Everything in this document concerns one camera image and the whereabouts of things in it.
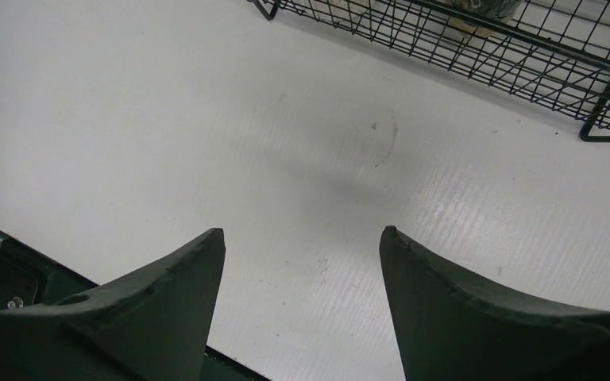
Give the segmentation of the small brown spice bottle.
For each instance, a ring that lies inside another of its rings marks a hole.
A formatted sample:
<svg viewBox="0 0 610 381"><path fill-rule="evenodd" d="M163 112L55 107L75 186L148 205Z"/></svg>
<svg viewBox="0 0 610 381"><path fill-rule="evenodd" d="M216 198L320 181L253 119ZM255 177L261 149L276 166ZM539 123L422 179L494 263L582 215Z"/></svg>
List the small brown spice bottle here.
<svg viewBox="0 0 610 381"><path fill-rule="evenodd" d="M448 6L482 17L486 21L497 21L502 24L507 24L512 20L522 3L521 0L445 0L445 4ZM451 17L448 20L448 25L464 33L482 38L495 33L480 23L463 21L457 17Z"/></svg>

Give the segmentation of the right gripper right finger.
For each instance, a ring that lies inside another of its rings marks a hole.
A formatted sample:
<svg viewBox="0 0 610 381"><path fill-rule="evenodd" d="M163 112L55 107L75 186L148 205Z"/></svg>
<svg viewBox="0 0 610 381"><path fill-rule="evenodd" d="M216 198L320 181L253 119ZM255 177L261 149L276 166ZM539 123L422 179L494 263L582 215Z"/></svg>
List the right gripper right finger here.
<svg viewBox="0 0 610 381"><path fill-rule="evenodd" d="M610 311L506 287L384 229L379 255L408 380L610 380Z"/></svg>

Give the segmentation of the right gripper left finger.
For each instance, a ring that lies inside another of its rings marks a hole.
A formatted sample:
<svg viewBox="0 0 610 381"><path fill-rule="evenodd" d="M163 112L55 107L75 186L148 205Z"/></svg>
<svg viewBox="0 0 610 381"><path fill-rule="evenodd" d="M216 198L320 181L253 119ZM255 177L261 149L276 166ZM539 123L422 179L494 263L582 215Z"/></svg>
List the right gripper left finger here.
<svg viewBox="0 0 610 381"><path fill-rule="evenodd" d="M0 310L0 380L197 380L225 254L212 228L99 287Z"/></svg>

